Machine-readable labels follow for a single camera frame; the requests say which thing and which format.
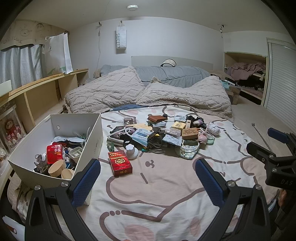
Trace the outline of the blue floral silk pouch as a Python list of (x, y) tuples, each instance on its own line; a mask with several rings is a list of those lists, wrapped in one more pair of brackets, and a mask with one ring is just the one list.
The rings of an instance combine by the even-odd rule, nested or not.
[(186, 160), (192, 160), (200, 148), (197, 140), (182, 140), (181, 146), (175, 147), (175, 153)]

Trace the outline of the red cigarette box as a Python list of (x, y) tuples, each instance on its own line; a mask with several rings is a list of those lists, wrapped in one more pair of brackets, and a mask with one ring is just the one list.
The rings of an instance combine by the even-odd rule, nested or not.
[(123, 150), (108, 153), (114, 177), (132, 173), (132, 165)]

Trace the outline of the white round bottle cap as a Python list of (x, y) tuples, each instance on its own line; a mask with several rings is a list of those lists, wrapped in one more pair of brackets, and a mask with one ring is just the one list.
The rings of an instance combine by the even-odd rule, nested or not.
[(126, 147), (126, 156), (129, 160), (134, 160), (138, 157), (138, 149), (133, 144), (128, 144)]

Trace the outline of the pink clip lamp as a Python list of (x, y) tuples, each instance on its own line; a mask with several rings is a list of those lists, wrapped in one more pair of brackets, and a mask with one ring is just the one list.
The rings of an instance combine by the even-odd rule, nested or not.
[(207, 142), (207, 138), (208, 137), (214, 137), (213, 135), (211, 135), (210, 133), (207, 132), (207, 125), (206, 124), (206, 127), (203, 128), (203, 127), (198, 127), (198, 142), (200, 142), (201, 144), (204, 144), (204, 145), (207, 145), (206, 142)]

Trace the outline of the dark brown hair claw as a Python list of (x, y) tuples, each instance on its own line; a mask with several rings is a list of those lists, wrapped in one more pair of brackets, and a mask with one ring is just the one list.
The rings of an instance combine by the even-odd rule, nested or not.
[(158, 133), (152, 133), (147, 138), (147, 151), (162, 154), (164, 153), (163, 149), (163, 138)]

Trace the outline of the white louvered door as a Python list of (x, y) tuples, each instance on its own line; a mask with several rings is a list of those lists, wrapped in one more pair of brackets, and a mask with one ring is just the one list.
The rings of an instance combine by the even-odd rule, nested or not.
[(268, 80), (263, 106), (295, 132), (295, 45), (267, 39)]

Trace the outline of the mint green round case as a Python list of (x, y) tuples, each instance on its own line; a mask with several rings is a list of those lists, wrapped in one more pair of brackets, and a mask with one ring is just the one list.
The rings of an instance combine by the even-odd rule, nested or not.
[(206, 144), (207, 145), (213, 145), (214, 144), (214, 141), (215, 141), (215, 138), (214, 137), (208, 137)]

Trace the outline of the wooden carved plaque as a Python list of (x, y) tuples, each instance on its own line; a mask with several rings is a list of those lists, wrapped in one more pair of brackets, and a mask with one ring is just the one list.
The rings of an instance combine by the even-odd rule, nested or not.
[(198, 138), (198, 128), (185, 128), (182, 130), (183, 140), (193, 140)]

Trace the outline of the white cardboard shoe box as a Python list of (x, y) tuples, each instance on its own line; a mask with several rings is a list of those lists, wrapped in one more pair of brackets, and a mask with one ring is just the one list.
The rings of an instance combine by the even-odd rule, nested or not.
[(98, 158), (103, 143), (103, 129), (99, 113), (50, 114), (36, 125), (18, 144), (8, 158), (21, 181), (30, 188), (57, 187), (61, 175), (43, 174), (38, 156), (49, 166), (65, 160), (62, 142), (81, 146), (74, 161), (74, 174), (82, 171), (91, 159)]

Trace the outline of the yellow small box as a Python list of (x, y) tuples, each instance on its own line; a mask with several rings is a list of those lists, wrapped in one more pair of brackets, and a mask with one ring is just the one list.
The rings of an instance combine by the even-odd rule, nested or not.
[(186, 127), (186, 124), (180, 121), (175, 121), (172, 125), (171, 128), (176, 129), (176, 130), (183, 130)]

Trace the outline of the white headphones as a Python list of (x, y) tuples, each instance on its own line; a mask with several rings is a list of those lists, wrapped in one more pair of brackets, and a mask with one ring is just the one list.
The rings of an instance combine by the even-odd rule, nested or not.
[(160, 66), (161, 67), (175, 67), (175, 66), (177, 66), (177, 63), (173, 59), (166, 59), (163, 61), (163, 63)]

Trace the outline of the grey curtain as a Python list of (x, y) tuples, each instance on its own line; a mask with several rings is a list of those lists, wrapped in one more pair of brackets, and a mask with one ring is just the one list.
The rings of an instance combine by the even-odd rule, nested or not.
[(1, 51), (1, 83), (17, 89), (45, 76), (42, 45), (11, 47)]

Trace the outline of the white paper shopping bag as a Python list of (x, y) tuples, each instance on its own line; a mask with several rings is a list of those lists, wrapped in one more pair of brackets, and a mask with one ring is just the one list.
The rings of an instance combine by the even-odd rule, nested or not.
[(58, 73), (69, 74), (73, 71), (70, 57), (68, 33), (46, 37), (43, 53), (48, 76)]

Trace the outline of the hanging white tissue pouch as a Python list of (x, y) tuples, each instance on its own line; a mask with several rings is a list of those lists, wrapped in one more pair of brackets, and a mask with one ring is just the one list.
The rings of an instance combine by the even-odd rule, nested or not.
[(120, 24), (116, 27), (116, 48), (119, 50), (126, 49), (127, 45), (127, 31), (126, 27), (121, 21)]

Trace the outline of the ceiling lamp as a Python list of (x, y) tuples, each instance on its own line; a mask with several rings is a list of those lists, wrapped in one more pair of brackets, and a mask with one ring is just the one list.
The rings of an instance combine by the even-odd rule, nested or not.
[(126, 7), (130, 11), (136, 11), (138, 9), (138, 5), (136, 4), (130, 4)]

